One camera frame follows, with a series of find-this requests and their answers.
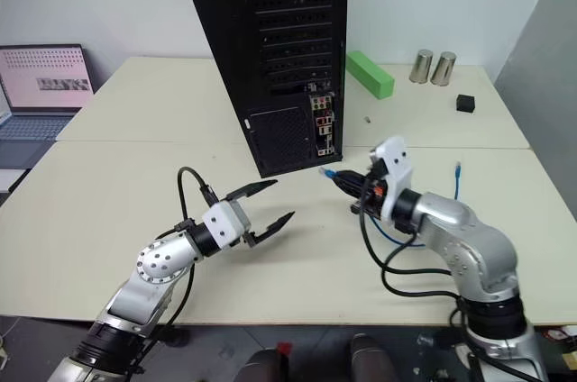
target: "laptop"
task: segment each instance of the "laptop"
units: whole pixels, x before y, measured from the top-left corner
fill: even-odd
[[[0,168],[31,168],[94,94],[79,44],[0,46]]]

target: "computer case rear panel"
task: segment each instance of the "computer case rear panel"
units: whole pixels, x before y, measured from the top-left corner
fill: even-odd
[[[346,0],[193,1],[261,175],[340,160]]]

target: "laptop keyboard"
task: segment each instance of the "laptop keyboard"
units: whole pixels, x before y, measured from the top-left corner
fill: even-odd
[[[3,141],[53,141],[70,118],[28,118],[13,116],[0,125]]]

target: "laptop screen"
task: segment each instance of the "laptop screen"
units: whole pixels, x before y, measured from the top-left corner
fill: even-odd
[[[74,112],[93,95],[79,45],[2,46],[0,82],[13,112]]]

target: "robotic arm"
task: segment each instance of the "robotic arm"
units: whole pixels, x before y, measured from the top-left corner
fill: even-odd
[[[469,206],[411,190],[412,168],[400,137],[375,148],[371,161],[366,177],[352,171],[331,177],[345,193],[360,198],[352,206],[354,213],[416,234],[444,259],[461,296],[466,340],[479,358],[472,358],[473,371],[491,382],[521,380],[518,372],[546,382],[535,333],[519,297],[517,254],[511,241],[479,221]],[[517,376],[507,371],[511,368]]]
[[[193,265],[241,239],[253,247],[278,232],[293,215],[279,218],[260,236],[250,232],[251,223],[237,199],[252,196],[276,182],[249,184],[218,201],[202,181],[200,189],[210,205],[203,222],[196,224],[187,219],[140,251],[129,279],[96,318],[87,337],[61,361],[49,382],[130,379],[138,370],[145,340],[152,336],[169,305],[174,286]]]

